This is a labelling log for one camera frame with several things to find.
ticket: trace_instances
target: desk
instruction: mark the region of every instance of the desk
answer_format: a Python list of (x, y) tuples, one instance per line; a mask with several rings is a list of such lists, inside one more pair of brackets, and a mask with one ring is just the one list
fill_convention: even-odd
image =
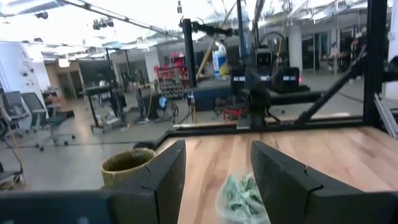
[(118, 93), (115, 92), (111, 86), (89, 87), (89, 88), (84, 89), (84, 94), (88, 98), (88, 102), (90, 104), (91, 115), (93, 116), (93, 119), (94, 119), (94, 125), (91, 125), (91, 130), (93, 130), (93, 128), (103, 128), (103, 126), (100, 126), (98, 123), (98, 119), (96, 117), (95, 110), (94, 110), (93, 100), (91, 99), (91, 96), (99, 95), (102, 93), (110, 93), (111, 94), (111, 104), (112, 104), (112, 109), (114, 111), (114, 114), (115, 114), (115, 116), (120, 118), (122, 123), (124, 122), (123, 105), (126, 104), (126, 100), (124, 99), (124, 104), (123, 104), (121, 102), (121, 98), (117, 95)]
[[(169, 139), (161, 153), (177, 139)], [(251, 169), (251, 141), (261, 140), (361, 190), (398, 190), (398, 141), (373, 128), (322, 129), (185, 138), (187, 169), (180, 224), (219, 224), (215, 198), (230, 173)]]

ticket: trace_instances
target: door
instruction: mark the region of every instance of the door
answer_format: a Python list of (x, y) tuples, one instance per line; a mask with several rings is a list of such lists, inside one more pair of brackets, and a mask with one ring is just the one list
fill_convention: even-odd
[(69, 82), (67, 73), (57, 74), (60, 88), (65, 99), (72, 99), (75, 97), (74, 89), (71, 88), (71, 83)]
[(83, 98), (84, 97), (83, 93), (82, 93), (83, 84), (81, 82), (79, 72), (78, 71), (71, 72), (70, 73), (70, 78), (72, 79), (72, 84), (73, 84), (73, 87), (74, 87), (75, 92), (76, 92), (76, 97), (79, 98), (79, 99)]
[(314, 69), (314, 35), (302, 37), (303, 69)]

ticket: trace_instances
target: wall-mounted equipment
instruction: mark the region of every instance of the wall-mounted equipment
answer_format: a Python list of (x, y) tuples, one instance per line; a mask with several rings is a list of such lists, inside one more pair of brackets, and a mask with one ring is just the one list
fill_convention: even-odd
[(275, 14), (275, 8), (271, 6), (268, 10), (266, 10), (263, 15), (265, 18), (272, 17)]
[(293, 3), (290, 1), (284, 1), (282, 3), (282, 10), (284, 12), (290, 12), (293, 9)]
[(113, 20), (111, 18), (102, 18), (100, 20), (93, 21), (93, 29), (100, 30), (101, 28), (114, 27)]
[(42, 43), (43, 39), (41, 39), (40, 37), (36, 37), (36, 38), (33, 39), (33, 41)]
[(35, 14), (35, 17), (38, 19), (48, 19), (49, 18), (49, 14), (44, 11), (44, 12), (39, 12)]
[(178, 1), (178, 4), (177, 4), (177, 13), (178, 13), (178, 14), (182, 14), (181, 1)]

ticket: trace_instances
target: person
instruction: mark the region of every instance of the person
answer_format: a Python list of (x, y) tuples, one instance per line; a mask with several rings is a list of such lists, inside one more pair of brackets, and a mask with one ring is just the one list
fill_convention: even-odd
[(333, 42), (330, 47), (330, 55), (328, 58), (329, 72), (333, 72), (335, 70), (335, 57), (338, 57), (338, 49), (336, 42)]
[(54, 110), (57, 110), (58, 108), (56, 107), (48, 107), (49, 105), (58, 105), (59, 100), (58, 96), (56, 93), (43, 93), (43, 98), (44, 98), (44, 103), (47, 108), (47, 113), (49, 114), (49, 117), (53, 117), (54, 115)]
[[(355, 51), (354, 51), (355, 58), (359, 57), (359, 54), (361, 53), (365, 44), (366, 44), (366, 28), (363, 28), (361, 30), (361, 32), (356, 35), (356, 38), (354, 39), (354, 41), (352, 43), (352, 46), (355, 48)], [(364, 74), (364, 70), (365, 70), (365, 67), (361, 67), (360, 72), (358, 72), (358, 74), (353, 79), (351, 79), (349, 82), (353, 83), (355, 80), (361, 80), (363, 77), (363, 74)]]
[(347, 70), (349, 68), (349, 66), (351, 65), (351, 52), (352, 52), (351, 43), (352, 42), (353, 42), (353, 38), (347, 37), (347, 38), (345, 38), (343, 45), (342, 45), (343, 48), (342, 48), (342, 54), (340, 56), (340, 59), (341, 59), (341, 66), (344, 68), (344, 71)]

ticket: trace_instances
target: light fixture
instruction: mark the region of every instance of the light fixture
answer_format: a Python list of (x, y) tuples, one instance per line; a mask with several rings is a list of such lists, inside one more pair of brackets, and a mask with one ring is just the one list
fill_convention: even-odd
[(39, 12), (35, 14), (35, 17), (38, 19), (48, 19), (49, 18), (49, 14), (44, 11), (44, 12)]
[(67, 68), (67, 67), (69, 67), (69, 65), (70, 65), (70, 62), (67, 58), (58, 59), (58, 66), (60, 68)]
[(100, 20), (95, 19), (93, 21), (93, 29), (100, 30), (101, 28), (114, 27), (113, 20), (111, 18), (101, 18)]

